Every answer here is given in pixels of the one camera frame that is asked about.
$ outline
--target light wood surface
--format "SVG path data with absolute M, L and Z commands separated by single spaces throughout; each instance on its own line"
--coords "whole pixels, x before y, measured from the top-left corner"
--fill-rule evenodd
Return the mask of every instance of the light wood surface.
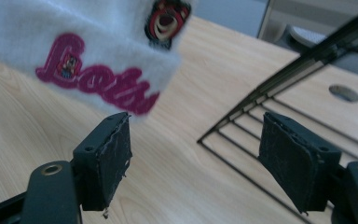
M 181 68 L 151 115 L 131 124 L 134 157 L 111 203 L 110 218 L 86 212 L 84 223 L 301 223 L 196 143 L 297 55 L 197 18 L 183 38 Z M 358 139 L 358 103 L 332 97 L 327 88 L 336 83 L 358 91 L 358 76 L 329 67 L 280 97 Z M 73 149 L 106 116 L 0 63 L 0 202 L 24 192 L 39 165 L 71 160 Z M 309 121 L 304 125 L 320 130 Z M 256 153 L 257 142 L 238 136 L 232 127 L 223 131 Z M 213 136 L 207 144 L 286 197 L 260 164 Z M 310 220 L 328 223 L 330 215 L 311 213 Z

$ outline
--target cartoon bear logo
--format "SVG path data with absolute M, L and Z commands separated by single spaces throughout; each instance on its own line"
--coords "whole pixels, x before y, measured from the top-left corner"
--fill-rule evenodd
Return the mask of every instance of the cartoon bear logo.
M 158 0 L 145 26 L 151 46 L 170 49 L 172 39 L 185 25 L 191 13 L 191 5 L 180 0 Z

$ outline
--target knit hat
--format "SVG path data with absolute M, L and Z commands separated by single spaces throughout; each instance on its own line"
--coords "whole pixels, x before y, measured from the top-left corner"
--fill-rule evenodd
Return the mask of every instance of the knit hat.
M 196 0 L 0 0 L 0 61 L 62 95 L 147 115 Z

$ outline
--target black wire rack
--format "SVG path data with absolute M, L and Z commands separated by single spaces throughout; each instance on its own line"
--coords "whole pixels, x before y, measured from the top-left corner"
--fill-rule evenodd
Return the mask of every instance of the black wire rack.
M 255 178 L 250 177 L 247 174 L 247 171 L 241 167 L 238 162 L 233 162 L 231 159 L 226 158 L 223 155 L 224 153 L 221 152 L 222 150 L 237 150 L 242 153 L 243 156 L 258 162 L 258 148 L 255 148 L 254 145 L 247 146 L 246 140 L 244 141 L 243 139 L 248 139 L 248 141 L 258 141 L 259 143 L 263 126 L 262 115 L 267 111 L 275 113 L 282 112 L 276 111 L 277 107 L 280 108 L 280 110 L 286 111 L 291 116 L 295 116 L 301 120 L 305 119 L 311 121 L 314 124 L 325 128 L 328 132 L 345 138 L 346 142 L 349 142 L 351 146 L 356 146 L 358 148 L 358 140 L 354 137 L 341 132 L 337 128 L 326 124 L 310 114 L 290 106 L 278 97 L 284 91 L 292 88 L 297 83 L 315 74 L 317 71 L 320 71 L 327 64 L 339 60 L 350 52 L 358 52 L 358 17 L 339 28 L 322 43 L 306 51 L 299 58 L 292 63 L 289 63 L 275 75 L 260 84 L 254 91 L 250 92 L 232 110 L 223 116 L 210 130 L 208 130 L 199 139 L 198 143 L 241 177 L 245 178 L 255 187 L 266 193 L 273 201 L 281 205 L 289 213 L 298 217 L 300 220 L 304 221 L 304 223 L 312 223 L 307 217 L 300 215 L 293 206 L 289 205 L 290 203 L 286 202 L 287 200 L 283 200 L 282 197 L 276 192 L 273 192 L 273 190 L 263 187 L 263 184 Z M 232 131 L 230 130 L 240 133 L 241 137 L 233 136 L 231 134 Z M 213 148 L 211 144 L 208 144 L 208 140 L 212 136 L 213 138 L 217 137 L 230 145 L 229 149 Z M 358 155 L 346 148 L 342 149 L 343 156 L 345 155 L 346 157 L 349 157 L 352 161 L 358 161 Z M 328 204 L 327 207 L 328 209 L 333 208 L 330 204 Z

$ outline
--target wall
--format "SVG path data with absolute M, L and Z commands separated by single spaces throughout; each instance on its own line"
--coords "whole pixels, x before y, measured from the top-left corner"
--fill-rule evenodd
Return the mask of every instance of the wall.
M 200 0 L 195 15 L 256 37 L 269 0 Z

